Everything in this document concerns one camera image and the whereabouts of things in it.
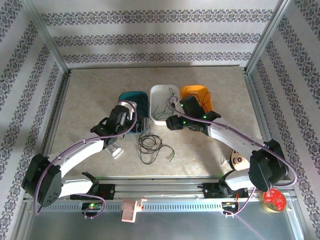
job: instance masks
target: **black cable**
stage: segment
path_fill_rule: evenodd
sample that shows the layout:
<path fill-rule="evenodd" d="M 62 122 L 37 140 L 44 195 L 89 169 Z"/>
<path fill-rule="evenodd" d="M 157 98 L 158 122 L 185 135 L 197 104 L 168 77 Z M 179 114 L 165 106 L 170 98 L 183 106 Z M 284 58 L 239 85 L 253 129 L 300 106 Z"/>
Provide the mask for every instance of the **black cable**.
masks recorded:
<path fill-rule="evenodd" d="M 163 140 L 160 136 L 151 133 L 150 126 L 145 130 L 145 132 L 141 133 L 139 136 L 139 139 L 138 139 L 138 149 L 140 151 L 139 158 L 140 158 L 141 162 L 143 162 L 146 165 L 152 164 L 156 160 L 156 158 L 160 152 L 160 149 L 163 147 L 167 147 L 172 150 L 173 156 L 169 161 L 169 162 L 171 162 L 171 160 L 175 157 L 175 150 L 171 146 L 163 144 L 162 141 Z M 150 161 L 145 162 L 143 160 L 143 154 L 154 154 L 154 153 L 156 153 L 156 154 L 155 154 L 154 158 L 151 159 Z"/>

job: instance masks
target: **black bracket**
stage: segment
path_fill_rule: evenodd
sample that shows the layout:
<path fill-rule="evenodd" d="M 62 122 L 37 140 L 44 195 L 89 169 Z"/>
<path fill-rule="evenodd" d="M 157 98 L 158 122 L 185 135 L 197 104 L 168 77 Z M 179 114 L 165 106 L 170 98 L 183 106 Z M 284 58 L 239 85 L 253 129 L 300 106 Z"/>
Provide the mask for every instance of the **black bracket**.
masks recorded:
<path fill-rule="evenodd" d="M 218 182 L 213 183 L 203 183 L 202 187 L 198 186 L 198 188 L 202 189 L 203 195 L 205 199 L 224 199 L 226 198 L 219 188 Z M 239 194 L 239 198 L 248 198 L 248 190 L 246 188 L 238 189 L 234 192 L 233 195 L 228 196 L 227 198 L 236 198 L 236 193 Z"/>
<path fill-rule="evenodd" d="M 98 190 L 95 194 L 95 196 L 101 197 L 104 200 L 113 200 L 115 196 L 115 188 L 116 185 L 114 184 L 99 184 Z M 71 200 L 97 200 L 93 197 L 88 196 L 80 196 L 80 195 L 70 195 Z"/>

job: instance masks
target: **wallpaper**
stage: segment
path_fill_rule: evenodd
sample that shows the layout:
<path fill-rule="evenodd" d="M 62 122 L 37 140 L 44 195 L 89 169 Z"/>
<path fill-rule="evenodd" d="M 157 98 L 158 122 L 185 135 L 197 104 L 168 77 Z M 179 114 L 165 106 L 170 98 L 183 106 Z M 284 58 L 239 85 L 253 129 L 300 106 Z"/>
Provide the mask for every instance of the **wallpaper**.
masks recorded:
<path fill-rule="evenodd" d="M 320 239 L 320 1 L 294 0 L 252 78 L 269 131 L 298 175 L 311 239 Z"/>
<path fill-rule="evenodd" d="M 10 239 L 21 183 L 43 140 L 62 72 L 19 0 L 1 0 L 0 240 Z"/>
<path fill-rule="evenodd" d="M 278 0 L 36 0 L 69 68 L 245 66 Z"/>

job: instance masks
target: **plastic container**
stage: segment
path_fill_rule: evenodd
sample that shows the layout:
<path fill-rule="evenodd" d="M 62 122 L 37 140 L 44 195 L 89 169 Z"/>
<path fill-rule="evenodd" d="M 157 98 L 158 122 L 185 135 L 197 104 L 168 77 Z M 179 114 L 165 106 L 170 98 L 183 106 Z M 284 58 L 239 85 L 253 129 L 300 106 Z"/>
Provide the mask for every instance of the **plastic container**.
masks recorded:
<path fill-rule="evenodd" d="M 166 119 L 176 115 L 169 107 L 169 99 L 172 96 L 179 98 L 179 88 L 175 85 L 155 85 L 150 90 L 150 118 L 154 124 L 166 126 Z"/>
<path fill-rule="evenodd" d="M 180 98 L 185 98 L 189 95 L 193 95 L 196 97 L 200 106 L 203 107 L 204 111 L 207 113 L 213 110 L 211 103 L 211 93 L 208 88 L 203 85 L 188 85 L 183 86 L 180 89 Z"/>
<path fill-rule="evenodd" d="M 119 100 L 132 101 L 137 104 L 137 123 L 130 133 L 143 133 L 148 128 L 149 97 L 144 91 L 127 91 L 119 96 Z"/>

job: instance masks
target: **speckled floor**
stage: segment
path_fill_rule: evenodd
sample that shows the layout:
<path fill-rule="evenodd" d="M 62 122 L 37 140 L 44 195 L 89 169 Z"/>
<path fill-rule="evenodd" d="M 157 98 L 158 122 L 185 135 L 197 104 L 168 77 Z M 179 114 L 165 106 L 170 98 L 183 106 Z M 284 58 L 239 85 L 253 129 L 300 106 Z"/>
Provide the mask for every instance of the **speckled floor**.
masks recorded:
<path fill-rule="evenodd" d="M 100 120 L 108 117 L 121 93 L 144 91 L 158 84 L 204 85 L 211 92 L 213 110 L 246 133 L 261 138 L 246 83 L 239 67 L 118 68 L 73 70 L 52 153 L 85 137 Z M 138 134 L 127 134 L 118 144 L 124 153 L 113 159 L 101 151 L 73 168 L 68 175 L 89 172 L 107 176 L 221 176 L 230 170 L 222 163 L 232 150 L 224 143 L 188 129 L 170 131 L 151 124 L 154 134 L 175 150 L 163 148 L 151 165 L 138 157 Z"/>

